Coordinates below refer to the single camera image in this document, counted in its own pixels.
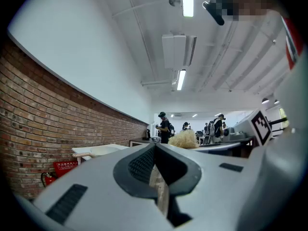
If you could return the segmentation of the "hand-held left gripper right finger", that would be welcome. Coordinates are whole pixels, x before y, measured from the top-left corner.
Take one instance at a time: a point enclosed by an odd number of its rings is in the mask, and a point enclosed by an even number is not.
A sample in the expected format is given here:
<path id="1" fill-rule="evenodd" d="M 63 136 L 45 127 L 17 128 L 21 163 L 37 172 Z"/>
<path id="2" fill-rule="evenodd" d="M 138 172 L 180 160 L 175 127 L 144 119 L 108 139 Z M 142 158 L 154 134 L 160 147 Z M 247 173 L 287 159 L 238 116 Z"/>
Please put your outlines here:
<path id="1" fill-rule="evenodd" d="M 187 167 L 177 182 L 183 190 L 192 180 L 198 183 L 183 195 L 169 197 L 169 210 L 178 212 L 171 220 L 153 220 L 155 231 L 238 231 L 240 217 L 247 213 L 244 204 L 252 192 L 260 171 L 263 147 L 252 150 L 248 159 L 213 155 L 196 150 L 157 144 L 155 160 L 168 157 L 167 165 L 179 171 L 173 158 Z"/>

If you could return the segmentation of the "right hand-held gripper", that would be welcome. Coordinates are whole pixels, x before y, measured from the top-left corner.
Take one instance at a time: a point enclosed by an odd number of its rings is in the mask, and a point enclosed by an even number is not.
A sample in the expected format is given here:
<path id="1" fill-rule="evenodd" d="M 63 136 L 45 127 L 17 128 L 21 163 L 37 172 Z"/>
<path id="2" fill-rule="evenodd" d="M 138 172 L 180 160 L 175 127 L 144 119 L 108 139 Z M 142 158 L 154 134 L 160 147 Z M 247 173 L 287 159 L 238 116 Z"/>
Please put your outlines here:
<path id="1" fill-rule="evenodd" d="M 260 109 L 256 109 L 233 127 L 224 130 L 223 141 L 239 141 L 254 137 L 259 146 L 266 145 L 272 136 L 270 125 Z"/>

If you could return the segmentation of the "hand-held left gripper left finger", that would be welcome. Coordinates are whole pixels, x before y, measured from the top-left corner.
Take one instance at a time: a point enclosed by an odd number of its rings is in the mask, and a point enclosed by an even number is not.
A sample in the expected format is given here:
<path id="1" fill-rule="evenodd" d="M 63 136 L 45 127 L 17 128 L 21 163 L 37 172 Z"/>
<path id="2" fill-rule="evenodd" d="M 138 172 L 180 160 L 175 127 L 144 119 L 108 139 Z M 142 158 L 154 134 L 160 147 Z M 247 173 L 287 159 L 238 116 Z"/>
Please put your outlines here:
<path id="1" fill-rule="evenodd" d="M 86 192 L 64 223 L 75 231 L 170 231 L 172 224 L 154 200 L 132 197 L 119 187 L 113 176 L 116 163 L 143 145 L 119 150 L 86 161 L 48 186 L 33 202 L 42 212 L 73 185 Z"/>

